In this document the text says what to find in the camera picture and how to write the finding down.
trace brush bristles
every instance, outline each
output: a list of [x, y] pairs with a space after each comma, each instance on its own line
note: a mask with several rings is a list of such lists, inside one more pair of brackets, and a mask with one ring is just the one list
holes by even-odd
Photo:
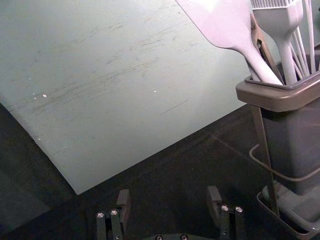
[[297, 0], [251, 0], [252, 8], [283, 8], [287, 7]]

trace white spatula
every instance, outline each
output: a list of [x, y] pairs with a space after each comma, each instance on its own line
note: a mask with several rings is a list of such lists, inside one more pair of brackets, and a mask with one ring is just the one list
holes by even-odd
[[246, 0], [176, 1], [211, 44], [241, 53], [262, 82], [282, 85], [252, 43]]

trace gray utensil holder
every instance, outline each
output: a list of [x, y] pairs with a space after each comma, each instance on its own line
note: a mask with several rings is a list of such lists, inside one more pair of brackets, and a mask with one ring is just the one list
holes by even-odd
[[[248, 77], [236, 93], [240, 101], [261, 109], [273, 170], [296, 179], [320, 168], [320, 72], [288, 86]], [[274, 177], [297, 195], [320, 185], [320, 172], [301, 181]]]

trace scratch mark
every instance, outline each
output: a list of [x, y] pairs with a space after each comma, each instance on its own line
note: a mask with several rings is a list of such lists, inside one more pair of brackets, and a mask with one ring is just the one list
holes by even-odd
[[170, 109], [168, 109], [167, 111], [165, 111], [165, 112], [161, 113], [160, 115], [166, 114], [167, 112], [169, 112], [169, 111], [171, 111], [171, 110], [173, 110], [173, 109], [175, 109], [175, 108], [177, 108], [177, 107], [181, 106], [182, 104], [184, 104], [184, 103], [186, 103], [186, 102], [188, 102], [188, 101], [189, 101], [189, 99], [188, 99], [188, 100], [185, 100], [185, 101], [183, 101], [183, 102], [181, 102], [180, 104], [178, 104], [178, 105], [176, 105], [176, 106], [174, 106], [174, 107], [172, 107], [172, 108], [170, 108]]

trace utensil caddy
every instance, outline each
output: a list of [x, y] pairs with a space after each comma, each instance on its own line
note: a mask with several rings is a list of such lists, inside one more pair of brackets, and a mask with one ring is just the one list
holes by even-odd
[[[320, 186], [320, 72], [292, 85], [268, 84], [247, 77], [236, 86], [236, 93], [240, 101], [252, 107], [258, 145], [250, 151], [251, 158], [269, 172], [269, 201], [260, 192], [260, 205], [296, 238], [312, 238], [318, 232], [284, 220], [274, 180], [300, 196]], [[256, 150], [259, 157], [254, 157]]]

